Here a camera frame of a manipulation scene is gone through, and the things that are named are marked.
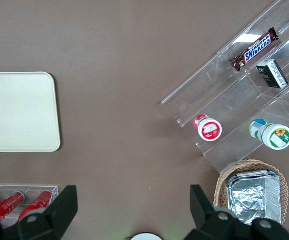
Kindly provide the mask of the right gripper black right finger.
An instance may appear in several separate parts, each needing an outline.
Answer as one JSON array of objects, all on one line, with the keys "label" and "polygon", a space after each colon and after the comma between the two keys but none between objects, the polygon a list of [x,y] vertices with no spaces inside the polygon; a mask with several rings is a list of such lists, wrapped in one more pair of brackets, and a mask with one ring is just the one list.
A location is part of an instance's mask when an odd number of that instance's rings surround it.
[{"label": "right gripper black right finger", "polygon": [[190,211],[196,228],[187,240],[251,240],[252,229],[225,211],[217,211],[202,187],[190,186]]}]

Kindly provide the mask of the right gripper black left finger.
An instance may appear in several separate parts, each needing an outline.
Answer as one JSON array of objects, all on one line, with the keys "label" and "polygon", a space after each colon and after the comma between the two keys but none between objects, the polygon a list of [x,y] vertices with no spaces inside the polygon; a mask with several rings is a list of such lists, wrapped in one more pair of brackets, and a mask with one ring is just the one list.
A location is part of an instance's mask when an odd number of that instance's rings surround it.
[{"label": "right gripper black left finger", "polygon": [[68,185],[45,209],[29,212],[18,224],[20,240],[61,240],[78,212],[75,185]]}]

